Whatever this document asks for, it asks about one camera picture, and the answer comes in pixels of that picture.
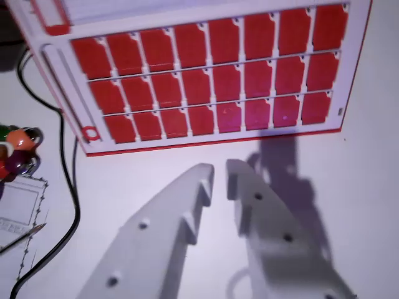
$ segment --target paper sheet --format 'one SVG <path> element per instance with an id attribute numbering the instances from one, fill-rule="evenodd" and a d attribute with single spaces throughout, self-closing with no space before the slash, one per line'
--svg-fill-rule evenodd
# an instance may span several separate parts
<path id="1" fill-rule="evenodd" d="M 6 183 L 0 199 L 0 246 L 4 246 L 45 221 L 42 201 L 47 181 L 18 176 Z M 8 298 L 16 280 L 34 261 L 36 249 L 27 240 L 0 256 L 0 298 Z"/>

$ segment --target colorful beads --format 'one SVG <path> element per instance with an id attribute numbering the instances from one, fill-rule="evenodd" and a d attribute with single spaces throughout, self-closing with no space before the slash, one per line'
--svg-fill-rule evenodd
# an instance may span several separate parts
<path id="1" fill-rule="evenodd" d="M 0 180 L 32 174 L 39 166 L 36 148 L 43 139 L 38 128 L 0 125 Z"/>

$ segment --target pencil tip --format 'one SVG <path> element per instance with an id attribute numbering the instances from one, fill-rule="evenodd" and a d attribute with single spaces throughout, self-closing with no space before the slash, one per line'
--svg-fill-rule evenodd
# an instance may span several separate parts
<path id="1" fill-rule="evenodd" d="M 45 225 L 46 225 L 46 223 L 43 223 L 43 224 L 39 224 L 39 225 L 33 227 L 32 233 L 35 234 L 35 233 L 39 232 Z"/>

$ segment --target white table surface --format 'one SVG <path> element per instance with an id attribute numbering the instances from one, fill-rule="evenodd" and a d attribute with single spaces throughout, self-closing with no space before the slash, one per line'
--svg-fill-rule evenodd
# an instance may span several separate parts
<path id="1" fill-rule="evenodd" d="M 398 8 L 396 0 L 374 1 L 341 133 L 97 158 L 86 158 L 79 149 L 79 228 L 65 249 L 22 288 L 18 299 L 75 298 L 118 228 L 170 181 L 200 162 L 215 167 L 213 202 L 203 211 L 198 245 L 188 249 L 179 298 L 233 299 L 232 293 L 236 299 L 251 298 L 246 249 L 236 233 L 233 204 L 226 199 L 224 169 L 228 158 L 248 159 L 260 149 L 281 193 L 292 194 L 291 202 L 297 195 L 302 216 L 320 216 L 334 267 L 358 297 L 399 298 Z M 33 62 L 26 67 L 26 78 L 40 96 L 54 102 Z M 38 149 L 42 165 L 35 174 L 49 181 L 47 226 L 35 237 L 37 257 L 42 257 L 74 216 L 59 163 L 59 121 L 29 97 L 14 72 L 0 73 L 0 90 L 1 123 L 38 126 L 44 132 Z M 66 143 L 70 160 L 69 128 Z M 295 156 L 298 178 L 286 169 Z M 312 204 L 305 198 L 311 197 L 310 188 Z"/>

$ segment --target green bead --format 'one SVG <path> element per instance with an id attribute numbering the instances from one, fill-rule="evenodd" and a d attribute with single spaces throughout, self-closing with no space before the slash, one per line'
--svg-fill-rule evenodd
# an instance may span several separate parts
<path id="1" fill-rule="evenodd" d="M 0 141 L 5 141 L 8 133 L 10 132 L 11 130 L 8 128 L 8 126 L 0 125 Z"/>

